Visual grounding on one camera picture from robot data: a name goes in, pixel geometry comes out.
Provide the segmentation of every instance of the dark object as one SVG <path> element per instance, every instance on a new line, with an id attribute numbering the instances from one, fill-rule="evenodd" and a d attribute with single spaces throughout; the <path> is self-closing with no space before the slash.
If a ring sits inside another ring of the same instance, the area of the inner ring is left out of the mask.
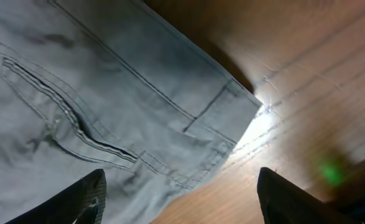
<path id="1" fill-rule="evenodd" d="M 7 224 L 100 224 L 105 199 L 105 174 L 97 169 Z"/>
<path id="2" fill-rule="evenodd" d="M 333 210 L 268 168 L 261 168 L 257 193 L 265 224 L 361 223 Z"/>

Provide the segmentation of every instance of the folded garment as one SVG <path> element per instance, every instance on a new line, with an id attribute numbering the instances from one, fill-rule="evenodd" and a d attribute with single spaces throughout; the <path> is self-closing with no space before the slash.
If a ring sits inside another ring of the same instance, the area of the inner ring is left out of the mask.
<path id="1" fill-rule="evenodd" d="M 95 169 L 149 223 L 223 165 L 260 102 L 130 0 L 0 1 L 0 223 Z"/>

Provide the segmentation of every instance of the denim fabric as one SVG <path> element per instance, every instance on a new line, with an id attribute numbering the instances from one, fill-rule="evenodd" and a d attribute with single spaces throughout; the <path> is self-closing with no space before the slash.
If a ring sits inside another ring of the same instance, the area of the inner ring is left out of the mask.
<path id="1" fill-rule="evenodd" d="M 149 223 L 259 107 L 142 2 L 0 0 L 0 223 L 99 168 L 103 223 Z"/>

